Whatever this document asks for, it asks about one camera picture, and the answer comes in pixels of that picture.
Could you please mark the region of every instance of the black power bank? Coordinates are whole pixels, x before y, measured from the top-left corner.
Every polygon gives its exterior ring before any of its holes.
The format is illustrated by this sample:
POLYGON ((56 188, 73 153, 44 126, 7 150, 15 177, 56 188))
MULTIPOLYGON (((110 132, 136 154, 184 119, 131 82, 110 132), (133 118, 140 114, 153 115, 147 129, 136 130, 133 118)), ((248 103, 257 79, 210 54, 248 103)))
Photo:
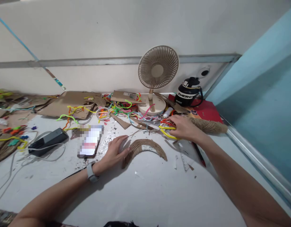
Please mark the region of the black power bank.
MULTIPOLYGON (((35 149, 45 148, 45 147, 48 147, 50 145, 54 145, 56 143, 61 143, 62 141, 64 141, 68 137, 69 136, 67 135, 67 133, 65 131, 63 131, 61 128, 58 128, 55 131, 42 137, 41 139, 35 141, 28 148, 29 149, 30 148, 35 148, 35 149)), ((49 147, 49 148, 43 149, 43 150, 29 150, 29 154, 40 157, 54 147, 55 146, 52 146, 52 147, 49 147)))

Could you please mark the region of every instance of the black water bottle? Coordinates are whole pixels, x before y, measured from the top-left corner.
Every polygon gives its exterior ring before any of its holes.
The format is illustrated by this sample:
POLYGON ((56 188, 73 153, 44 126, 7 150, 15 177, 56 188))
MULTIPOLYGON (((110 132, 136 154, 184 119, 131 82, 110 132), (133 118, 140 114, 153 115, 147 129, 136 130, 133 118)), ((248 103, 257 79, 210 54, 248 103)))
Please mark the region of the black water bottle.
POLYGON ((198 86, 200 84, 199 78, 190 77, 185 79, 184 82, 178 87, 177 94, 175 96, 175 102, 180 106, 191 106, 197 94, 201 93, 201 102, 195 106, 198 106, 203 101, 202 88, 198 86))

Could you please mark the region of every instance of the watch strap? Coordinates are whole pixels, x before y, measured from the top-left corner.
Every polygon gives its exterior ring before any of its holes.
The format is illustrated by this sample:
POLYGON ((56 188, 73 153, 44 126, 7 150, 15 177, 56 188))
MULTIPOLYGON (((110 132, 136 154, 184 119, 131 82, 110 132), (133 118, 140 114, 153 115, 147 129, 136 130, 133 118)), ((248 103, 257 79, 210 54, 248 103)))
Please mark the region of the watch strap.
POLYGON ((86 166, 86 170, 87 170, 87 173, 88 173, 88 180, 90 180, 90 182, 92 183, 95 183, 96 181, 98 181, 99 177, 96 177, 94 172, 93 172, 93 168, 92 168, 92 165, 95 163, 95 161, 89 163, 87 166, 86 166))

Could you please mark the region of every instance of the fan base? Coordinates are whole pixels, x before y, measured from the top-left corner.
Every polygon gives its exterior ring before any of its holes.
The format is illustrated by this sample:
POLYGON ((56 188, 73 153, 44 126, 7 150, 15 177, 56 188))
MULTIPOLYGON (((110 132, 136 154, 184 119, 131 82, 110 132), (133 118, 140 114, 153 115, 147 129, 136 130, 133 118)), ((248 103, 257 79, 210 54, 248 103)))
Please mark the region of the fan base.
MULTIPOLYGON (((148 95, 144 94, 141 96, 141 100, 143 102, 145 102, 146 104, 139 104, 138 105, 138 109, 139 112, 142 114, 145 114, 145 112, 149 109, 150 104, 149 104, 149 100, 148 100, 148 95)), ((161 113, 162 111, 165 110, 166 104, 165 101, 162 98, 159 98, 156 95, 153 95, 153 103, 155 103, 155 111, 152 112, 151 110, 149 110, 147 112, 147 115, 149 116, 155 116, 158 115, 159 113, 161 113)))

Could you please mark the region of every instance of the pencil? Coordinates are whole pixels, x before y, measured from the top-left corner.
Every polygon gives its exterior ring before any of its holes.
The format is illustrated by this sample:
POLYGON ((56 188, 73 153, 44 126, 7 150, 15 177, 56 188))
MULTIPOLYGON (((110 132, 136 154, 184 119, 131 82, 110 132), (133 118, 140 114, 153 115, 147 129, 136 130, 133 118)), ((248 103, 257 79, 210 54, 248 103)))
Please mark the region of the pencil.
POLYGON ((196 152, 197 152, 197 154, 198 154, 198 156, 199 156, 199 158, 200 158, 200 161, 202 162, 202 164, 203 164, 204 167, 206 168, 205 161, 204 161, 204 159, 203 159, 203 156, 202 156, 202 154, 201 154, 201 152, 200 152, 200 150, 199 150, 197 144, 195 144, 194 142, 192 142, 192 144, 193 144, 193 146, 194 146, 194 148, 195 148, 195 150, 196 150, 196 152))

